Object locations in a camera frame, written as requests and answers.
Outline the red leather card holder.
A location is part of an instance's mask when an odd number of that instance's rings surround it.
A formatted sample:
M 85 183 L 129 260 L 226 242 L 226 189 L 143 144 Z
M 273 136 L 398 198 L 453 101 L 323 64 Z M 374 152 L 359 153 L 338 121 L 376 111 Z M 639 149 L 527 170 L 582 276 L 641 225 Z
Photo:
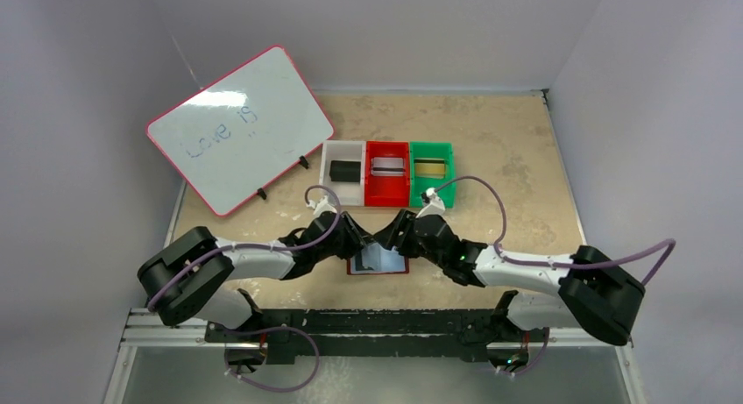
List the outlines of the red leather card holder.
M 360 252 L 347 260 L 349 275 L 381 275 L 409 273 L 408 259 L 395 248 L 387 250 L 380 244 L 365 246 Z

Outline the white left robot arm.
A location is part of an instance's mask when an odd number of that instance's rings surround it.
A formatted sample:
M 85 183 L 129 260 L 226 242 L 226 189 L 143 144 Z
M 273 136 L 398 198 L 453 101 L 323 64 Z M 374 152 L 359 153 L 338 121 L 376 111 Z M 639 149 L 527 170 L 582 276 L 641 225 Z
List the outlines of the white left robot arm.
M 235 243 L 197 226 L 147 260 L 137 272 L 147 308 L 166 326 L 190 318 L 237 329 L 258 313 L 231 279 L 293 280 L 330 258 L 350 259 L 373 241 L 347 212 L 324 211 L 307 227 L 270 243 Z

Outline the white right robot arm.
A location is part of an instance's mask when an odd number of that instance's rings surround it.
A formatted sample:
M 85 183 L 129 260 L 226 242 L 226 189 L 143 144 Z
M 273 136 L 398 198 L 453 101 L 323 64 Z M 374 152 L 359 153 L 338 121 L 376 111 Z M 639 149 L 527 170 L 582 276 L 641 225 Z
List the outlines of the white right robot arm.
M 597 340 L 623 346 L 631 337 L 645 286 L 608 265 L 598 249 L 572 254 L 498 252 L 494 245 L 457 236 L 440 215 L 403 209 L 373 236 L 388 251 L 423 258 L 461 286 L 514 287 L 502 314 L 520 330 L 580 328 Z

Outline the gold card in bin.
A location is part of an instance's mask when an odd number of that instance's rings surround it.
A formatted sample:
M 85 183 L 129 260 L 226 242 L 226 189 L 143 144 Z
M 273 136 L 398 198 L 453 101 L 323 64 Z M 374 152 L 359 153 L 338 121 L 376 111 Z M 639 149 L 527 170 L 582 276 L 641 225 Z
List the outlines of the gold card in bin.
M 447 162 L 444 159 L 415 159 L 413 164 L 416 177 L 443 179 L 447 175 Z

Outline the black card in bin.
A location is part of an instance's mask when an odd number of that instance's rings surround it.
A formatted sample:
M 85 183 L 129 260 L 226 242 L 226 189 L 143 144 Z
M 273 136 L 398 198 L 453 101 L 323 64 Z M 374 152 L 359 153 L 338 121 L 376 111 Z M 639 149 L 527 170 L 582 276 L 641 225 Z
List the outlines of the black card in bin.
M 332 182 L 360 183 L 362 179 L 361 162 L 355 160 L 331 160 L 329 178 Z

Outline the white plastic bin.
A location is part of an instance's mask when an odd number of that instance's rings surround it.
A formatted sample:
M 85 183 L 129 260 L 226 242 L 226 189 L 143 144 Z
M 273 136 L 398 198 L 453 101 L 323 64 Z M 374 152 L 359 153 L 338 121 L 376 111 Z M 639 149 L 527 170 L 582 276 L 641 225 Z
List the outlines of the white plastic bin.
M 327 140 L 322 145 L 319 183 L 332 189 L 343 206 L 364 205 L 366 143 Z

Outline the red plastic bin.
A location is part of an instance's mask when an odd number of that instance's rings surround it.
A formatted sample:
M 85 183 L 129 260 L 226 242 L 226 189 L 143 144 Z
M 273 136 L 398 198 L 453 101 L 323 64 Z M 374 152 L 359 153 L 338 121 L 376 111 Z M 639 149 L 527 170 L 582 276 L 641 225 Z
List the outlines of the red plastic bin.
M 410 200 L 407 142 L 367 141 L 364 159 L 364 206 L 401 207 Z

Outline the green plastic bin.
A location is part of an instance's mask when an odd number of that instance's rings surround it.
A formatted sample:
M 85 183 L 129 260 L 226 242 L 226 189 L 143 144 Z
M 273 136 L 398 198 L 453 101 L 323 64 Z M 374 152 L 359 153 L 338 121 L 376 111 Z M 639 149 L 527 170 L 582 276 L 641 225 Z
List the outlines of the green plastic bin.
M 456 177 L 454 152 L 450 143 L 410 142 L 409 157 L 410 195 L 409 206 L 421 208 L 422 194 Z

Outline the pink framed whiteboard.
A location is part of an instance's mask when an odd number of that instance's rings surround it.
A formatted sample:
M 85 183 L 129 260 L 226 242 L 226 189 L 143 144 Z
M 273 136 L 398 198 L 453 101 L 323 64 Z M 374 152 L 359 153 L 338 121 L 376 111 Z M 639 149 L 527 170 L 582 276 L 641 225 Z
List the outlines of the pink framed whiteboard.
M 210 83 L 145 128 L 217 216 L 299 165 L 335 128 L 283 46 Z

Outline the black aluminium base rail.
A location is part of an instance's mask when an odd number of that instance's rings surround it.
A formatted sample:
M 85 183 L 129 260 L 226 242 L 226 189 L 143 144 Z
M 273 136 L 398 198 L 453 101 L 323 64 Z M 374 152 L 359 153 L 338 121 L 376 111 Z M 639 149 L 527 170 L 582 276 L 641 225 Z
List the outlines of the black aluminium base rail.
M 231 358 L 291 365 L 297 357 L 457 358 L 504 362 L 522 346 L 601 347 L 581 329 L 523 333 L 490 309 L 267 309 L 258 326 L 232 333 L 216 322 L 189 319 L 174 327 L 143 309 L 129 313 L 121 344 L 212 347 Z

